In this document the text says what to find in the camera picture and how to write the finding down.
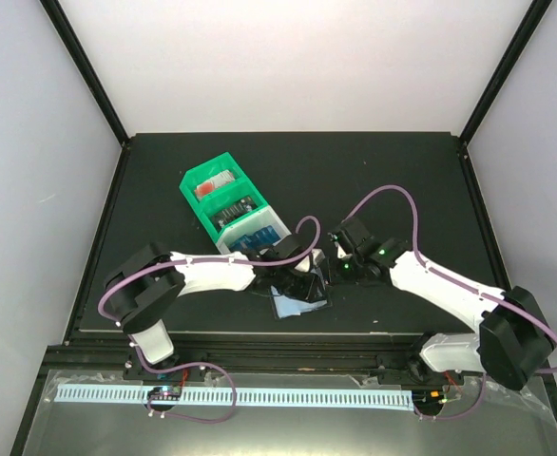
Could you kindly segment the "clear sleeve card holder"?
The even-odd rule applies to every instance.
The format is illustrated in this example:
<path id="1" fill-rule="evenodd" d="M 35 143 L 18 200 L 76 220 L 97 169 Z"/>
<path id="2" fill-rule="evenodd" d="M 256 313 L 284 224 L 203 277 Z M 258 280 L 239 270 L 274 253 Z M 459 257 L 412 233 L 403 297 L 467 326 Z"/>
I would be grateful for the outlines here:
<path id="1" fill-rule="evenodd" d="M 270 286 L 270 296 L 275 319 L 302 316 L 332 306 L 321 267 L 306 272 L 280 269 Z"/>

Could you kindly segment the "white plastic card bin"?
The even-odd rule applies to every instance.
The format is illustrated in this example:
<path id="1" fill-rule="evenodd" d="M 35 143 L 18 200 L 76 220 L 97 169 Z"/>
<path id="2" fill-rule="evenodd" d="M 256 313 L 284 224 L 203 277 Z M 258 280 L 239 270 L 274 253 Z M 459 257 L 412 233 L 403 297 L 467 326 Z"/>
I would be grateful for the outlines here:
<path id="1" fill-rule="evenodd" d="M 265 205 L 227 224 L 221 229 L 214 244 L 221 254 L 228 254 L 233 251 L 232 246 L 242 237 L 252 240 L 255 233 L 268 228 L 270 233 L 276 234 L 274 244 L 291 235 L 291 231 L 276 211 L 270 205 Z"/>

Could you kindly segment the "green double compartment bin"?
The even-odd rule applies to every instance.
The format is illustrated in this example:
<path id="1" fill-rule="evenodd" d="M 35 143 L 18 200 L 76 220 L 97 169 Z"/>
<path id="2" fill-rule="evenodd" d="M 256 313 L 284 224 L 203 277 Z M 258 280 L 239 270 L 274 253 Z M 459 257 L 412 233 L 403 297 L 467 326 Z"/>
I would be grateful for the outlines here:
<path id="1" fill-rule="evenodd" d="M 196 186 L 223 170 L 230 170 L 234 174 L 235 180 L 198 200 L 194 195 Z M 253 199 L 258 206 L 256 209 L 268 205 L 268 201 L 229 152 L 224 152 L 187 170 L 182 177 L 179 189 L 213 242 L 218 239 L 220 231 L 214 226 L 211 217 L 221 209 L 245 197 Z"/>

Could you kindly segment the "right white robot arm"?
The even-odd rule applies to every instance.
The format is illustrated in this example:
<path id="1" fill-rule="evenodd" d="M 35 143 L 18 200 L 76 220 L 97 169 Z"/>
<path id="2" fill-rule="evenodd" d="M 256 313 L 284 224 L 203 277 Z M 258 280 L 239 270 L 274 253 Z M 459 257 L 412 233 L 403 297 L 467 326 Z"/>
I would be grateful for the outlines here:
<path id="1" fill-rule="evenodd" d="M 337 258 L 345 269 L 416 295 L 464 323 L 467 333 L 438 332 L 406 360 L 412 380 L 430 382 L 439 372 L 484 373 L 509 390 L 521 390 L 555 343 L 527 313 L 534 301 L 526 290 L 508 292 L 458 275 L 417 253 L 409 243 L 373 237 L 361 241 L 334 235 Z"/>

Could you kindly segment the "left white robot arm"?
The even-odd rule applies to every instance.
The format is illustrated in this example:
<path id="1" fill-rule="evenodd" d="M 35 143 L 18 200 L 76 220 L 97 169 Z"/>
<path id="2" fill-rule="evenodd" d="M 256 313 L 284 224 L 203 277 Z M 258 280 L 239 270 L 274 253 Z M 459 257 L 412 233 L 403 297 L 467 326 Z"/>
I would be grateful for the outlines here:
<path id="1" fill-rule="evenodd" d="M 113 321 L 129 338 L 158 379 L 171 377 L 179 357 L 163 322 L 167 310 L 183 296 L 229 291 L 272 292 L 295 300 L 322 300 L 319 274 L 325 259 L 314 246 L 287 252 L 288 237 L 262 252 L 190 255 L 146 246 L 106 281 L 98 313 Z"/>

